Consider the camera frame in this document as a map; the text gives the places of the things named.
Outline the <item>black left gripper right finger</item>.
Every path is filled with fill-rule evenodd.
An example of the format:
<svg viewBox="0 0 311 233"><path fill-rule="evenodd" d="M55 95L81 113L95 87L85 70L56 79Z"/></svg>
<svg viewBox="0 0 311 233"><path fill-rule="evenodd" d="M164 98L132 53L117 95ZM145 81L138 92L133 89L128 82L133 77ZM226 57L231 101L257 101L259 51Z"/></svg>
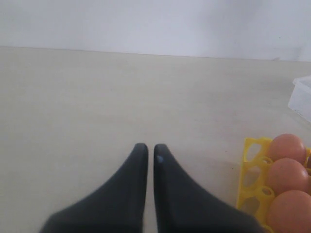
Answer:
<svg viewBox="0 0 311 233"><path fill-rule="evenodd" d="M219 200L180 166L165 144L154 147L154 198L160 233L262 233L254 217Z"/></svg>

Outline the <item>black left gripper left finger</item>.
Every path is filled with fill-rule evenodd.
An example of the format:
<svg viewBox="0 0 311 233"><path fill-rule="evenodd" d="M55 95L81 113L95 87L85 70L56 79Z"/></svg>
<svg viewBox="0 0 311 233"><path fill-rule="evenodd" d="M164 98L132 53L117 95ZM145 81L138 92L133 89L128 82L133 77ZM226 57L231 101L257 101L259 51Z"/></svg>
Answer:
<svg viewBox="0 0 311 233"><path fill-rule="evenodd" d="M42 233L141 233L148 148L135 144L118 171L95 192L49 217Z"/></svg>

